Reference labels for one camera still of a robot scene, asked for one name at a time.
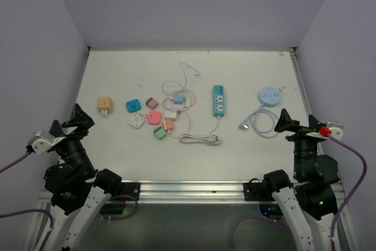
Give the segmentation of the light blue round socket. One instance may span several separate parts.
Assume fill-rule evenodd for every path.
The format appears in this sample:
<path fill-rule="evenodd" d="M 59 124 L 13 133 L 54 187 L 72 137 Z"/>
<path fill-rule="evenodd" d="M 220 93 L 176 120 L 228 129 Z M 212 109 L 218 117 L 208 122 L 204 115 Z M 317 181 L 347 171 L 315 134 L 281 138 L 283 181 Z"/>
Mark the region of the light blue round socket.
<path fill-rule="evenodd" d="M 261 105 L 273 108 L 281 102 L 282 93 L 275 87 L 265 86 L 259 91 L 257 98 Z"/>

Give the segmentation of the beige cube socket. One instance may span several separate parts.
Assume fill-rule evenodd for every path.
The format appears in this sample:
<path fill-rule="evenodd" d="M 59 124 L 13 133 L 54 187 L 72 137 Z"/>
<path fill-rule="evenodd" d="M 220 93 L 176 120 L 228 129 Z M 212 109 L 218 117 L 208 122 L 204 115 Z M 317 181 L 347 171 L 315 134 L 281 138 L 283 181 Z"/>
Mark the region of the beige cube socket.
<path fill-rule="evenodd" d="M 113 112 L 112 98 L 109 96 L 99 97 L 97 104 L 96 104 L 96 108 L 102 116 L 107 116 L 108 114 L 112 113 Z"/>

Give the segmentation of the grey plug adapter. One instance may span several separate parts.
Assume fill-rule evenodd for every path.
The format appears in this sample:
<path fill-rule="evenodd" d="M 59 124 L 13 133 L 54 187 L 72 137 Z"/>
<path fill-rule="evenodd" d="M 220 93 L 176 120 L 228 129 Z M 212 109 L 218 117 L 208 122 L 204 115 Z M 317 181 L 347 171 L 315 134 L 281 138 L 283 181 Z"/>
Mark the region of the grey plug adapter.
<path fill-rule="evenodd" d="M 139 129 L 145 122 L 145 116 L 142 113 L 134 112 L 128 117 L 127 122 L 131 127 Z"/>

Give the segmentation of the blue square plug adapter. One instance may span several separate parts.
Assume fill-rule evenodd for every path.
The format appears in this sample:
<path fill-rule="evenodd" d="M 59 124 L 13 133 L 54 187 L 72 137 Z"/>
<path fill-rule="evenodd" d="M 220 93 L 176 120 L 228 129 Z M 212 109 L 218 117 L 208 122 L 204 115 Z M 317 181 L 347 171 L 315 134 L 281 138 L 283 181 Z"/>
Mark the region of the blue square plug adapter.
<path fill-rule="evenodd" d="M 141 110 L 141 108 L 142 108 L 140 100 L 138 100 L 138 99 L 132 99 L 130 101 L 127 101 L 125 106 L 126 106 L 126 110 L 129 113 L 137 112 L 137 111 Z"/>

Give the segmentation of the pink square plug adapter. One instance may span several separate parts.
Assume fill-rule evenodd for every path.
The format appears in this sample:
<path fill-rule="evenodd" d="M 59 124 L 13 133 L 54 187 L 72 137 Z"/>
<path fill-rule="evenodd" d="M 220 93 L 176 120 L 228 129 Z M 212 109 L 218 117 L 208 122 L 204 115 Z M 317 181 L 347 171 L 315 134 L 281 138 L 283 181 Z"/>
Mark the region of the pink square plug adapter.
<path fill-rule="evenodd" d="M 162 113 L 156 110 L 151 110 L 147 116 L 147 122 L 150 125 L 158 125 L 161 119 L 162 119 Z"/>

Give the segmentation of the green cube charger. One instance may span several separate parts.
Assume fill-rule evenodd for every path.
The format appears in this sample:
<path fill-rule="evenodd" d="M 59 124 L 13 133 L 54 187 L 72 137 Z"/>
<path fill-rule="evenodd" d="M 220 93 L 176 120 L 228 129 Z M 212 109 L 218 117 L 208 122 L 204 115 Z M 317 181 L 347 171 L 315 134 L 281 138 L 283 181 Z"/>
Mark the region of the green cube charger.
<path fill-rule="evenodd" d="M 161 126 L 156 127 L 153 130 L 153 133 L 154 133 L 155 137 L 158 138 L 158 140 L 162 140 L 163 138 L 165 138 L 167 136 L 167 132 Z"/>

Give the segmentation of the white cube charger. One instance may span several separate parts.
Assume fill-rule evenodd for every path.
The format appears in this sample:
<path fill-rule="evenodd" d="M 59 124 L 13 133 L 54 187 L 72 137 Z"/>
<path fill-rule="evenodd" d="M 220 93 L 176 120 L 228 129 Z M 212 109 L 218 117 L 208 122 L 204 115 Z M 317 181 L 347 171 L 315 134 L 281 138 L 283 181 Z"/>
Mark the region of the white cube charger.
<path fill-rule="evenodd" d="M 180 114 L 179 110 L 176 109 L 165 109 L 163 117 L 165 120 L 170 119 L 173 122 L 177 120 L 177 116 Z"/>

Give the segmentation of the blue cube charger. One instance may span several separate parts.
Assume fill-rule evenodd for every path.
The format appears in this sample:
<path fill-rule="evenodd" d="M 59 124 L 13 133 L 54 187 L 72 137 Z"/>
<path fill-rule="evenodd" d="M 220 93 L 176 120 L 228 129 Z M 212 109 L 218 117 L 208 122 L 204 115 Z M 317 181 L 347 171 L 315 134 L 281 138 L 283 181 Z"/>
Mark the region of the blue cube charger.
<path fill-rule="evenodd" d="M 184 105 L 186 101 L 186 97 L 184 93 L 177 93 L 173 95 L 173 103 L 175 105 Z"/>

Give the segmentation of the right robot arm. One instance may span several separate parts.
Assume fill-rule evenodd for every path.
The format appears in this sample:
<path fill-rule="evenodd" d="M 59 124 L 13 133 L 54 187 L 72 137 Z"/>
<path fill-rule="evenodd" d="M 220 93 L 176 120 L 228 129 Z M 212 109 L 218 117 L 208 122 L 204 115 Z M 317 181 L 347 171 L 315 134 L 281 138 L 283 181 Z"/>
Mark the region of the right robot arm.
<path fill-rule="evenodd" d="M 281 110 L 275 132 L 292 132 L 286 139 L 294 144 L 293 185 L 283 170 L 264 175 L 261 191 L 265 198 L 275 200 L 291 230 L 297 250 L 340 250 L 337 224 L 337 198 L 332 185 L 339 182 L 337 161 L 318 153 L 318 144 L 333 134 L 341 139 L 343 126 L 322 123 L 313 115 L 308 126 L 300 125 Z"/>

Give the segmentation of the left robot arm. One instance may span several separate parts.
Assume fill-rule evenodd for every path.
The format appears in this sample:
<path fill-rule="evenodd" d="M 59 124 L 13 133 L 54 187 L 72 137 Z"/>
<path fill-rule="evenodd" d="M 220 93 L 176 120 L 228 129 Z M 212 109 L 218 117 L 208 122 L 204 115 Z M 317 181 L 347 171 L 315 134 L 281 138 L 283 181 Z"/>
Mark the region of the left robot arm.
<path fill-rule="evenodd" d="M 93 166 L 81 140 L 94 125 L 93 119 L 74 104 L 68 121 L 55 120 L 49 133 L 62 138 L 51 151 L 63 161 L 49 167 L 44 176 L 45 189 L 52 194 L 50 228 L 41 250 L 62 250 L 69 228 L 89 196 L 91 189 L 99 188 L 108 199 L 117 199 L 122 192 L 122 178 L 109 169 L 97 170 Z"/>

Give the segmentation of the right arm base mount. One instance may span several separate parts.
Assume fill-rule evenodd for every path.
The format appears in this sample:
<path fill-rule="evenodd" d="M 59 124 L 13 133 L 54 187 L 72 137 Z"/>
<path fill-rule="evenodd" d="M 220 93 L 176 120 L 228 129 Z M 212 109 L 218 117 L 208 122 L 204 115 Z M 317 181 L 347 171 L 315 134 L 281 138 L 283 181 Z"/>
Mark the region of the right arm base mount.
<path fill-rule="evenodd" d="M 292 188 L 293 184 L 288 179 L 263 179 L 261 182 L 243 183 L 245 201 L 266 202 L 273 201 L 273 192 L 279 192 L 282 188 Z"/>

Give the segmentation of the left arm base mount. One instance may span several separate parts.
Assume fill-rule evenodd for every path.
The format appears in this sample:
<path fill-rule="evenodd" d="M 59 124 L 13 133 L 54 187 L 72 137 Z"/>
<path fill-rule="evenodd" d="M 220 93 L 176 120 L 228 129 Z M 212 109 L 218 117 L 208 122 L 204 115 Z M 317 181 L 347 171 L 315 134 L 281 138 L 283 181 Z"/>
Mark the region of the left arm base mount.
<path fill-rule="evenodd" d="M 128 195 L 139 200 L 141 184 L 139 182 L 117 182 L 108 191 L 111 196 Z"/>

